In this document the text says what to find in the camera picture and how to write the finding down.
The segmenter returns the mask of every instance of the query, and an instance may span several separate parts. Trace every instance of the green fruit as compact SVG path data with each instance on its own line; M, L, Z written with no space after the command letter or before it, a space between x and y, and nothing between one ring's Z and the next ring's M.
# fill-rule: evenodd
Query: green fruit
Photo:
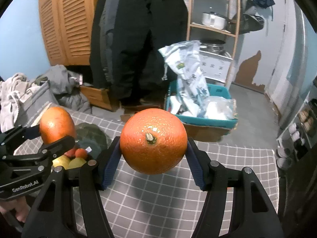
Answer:
M62 166L65 169L68 169L70 163L70 159L68 157L66 157L65 155L62 155L56 159L53 160L53 166Z
M81 167L86 163L86 160L81 157L74 158L68 165L68 169Z

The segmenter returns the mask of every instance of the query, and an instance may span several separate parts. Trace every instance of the blue gripper pad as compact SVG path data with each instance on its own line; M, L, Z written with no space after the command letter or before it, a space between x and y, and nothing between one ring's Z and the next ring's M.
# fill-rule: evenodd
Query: blue gripper pad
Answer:
M203 177L202 166L200 165L198 158L194 152L194 149L191 146L191 144L189 143L189 141L187 141L187 150L186 150L185 155L186 155L186 159L187 159L189 168L191 169L191 174L193 175L195 184L201 190L205 190L206 183L205 183L204 177Z
M115 172L117 170L120 158L121 158L121 150L120 150L120 140L118 140L110 159L104 168L104 175L102 181L102 187L107 189L107 187L111 184L112 180L114 179Z

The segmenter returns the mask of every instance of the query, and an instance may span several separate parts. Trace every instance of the brown patch on door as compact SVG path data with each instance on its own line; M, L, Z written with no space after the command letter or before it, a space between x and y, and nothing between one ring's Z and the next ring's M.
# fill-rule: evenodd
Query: brown patch on door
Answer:
M259 61L261 60L262 54L259 50L256 55L252 56L249 59L246 59L240 65L239 71L237 73L235 83L240 84L246 88L257 90L261 93L264 93L265 85L252 84L253 78L256 74L257 68L259 66Z

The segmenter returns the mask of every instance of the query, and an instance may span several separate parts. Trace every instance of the metal screw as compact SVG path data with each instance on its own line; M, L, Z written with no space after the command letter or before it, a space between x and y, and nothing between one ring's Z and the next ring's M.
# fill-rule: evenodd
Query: metal screw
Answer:
M56 166L56 167L54 168L54 171L58 173L58 172L60 172L62 169L63 169L63 168L62 168L61 166Z
M88 161L88 165L90 165L90 166L94 166L95 164L97 164L96 160L89 160Z
M244 171L245 171L247 174L252 173L252 169L251 169L250 167L246 167L246 168L244 169Z
M214 167L217 167L217 166L219 166L219 162L213 160L213 161L210 162L210 165L211 165L211 166L214 166Z

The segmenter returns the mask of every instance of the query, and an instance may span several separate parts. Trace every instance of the louvered shutter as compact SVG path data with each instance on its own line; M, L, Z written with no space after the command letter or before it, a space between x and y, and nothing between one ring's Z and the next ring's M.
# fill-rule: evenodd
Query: louvered shutter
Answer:
M93 0L59 0L61 32L70 65L89 65Z
M68 65L59 27L57 0L39 0L42 36L51 65Z

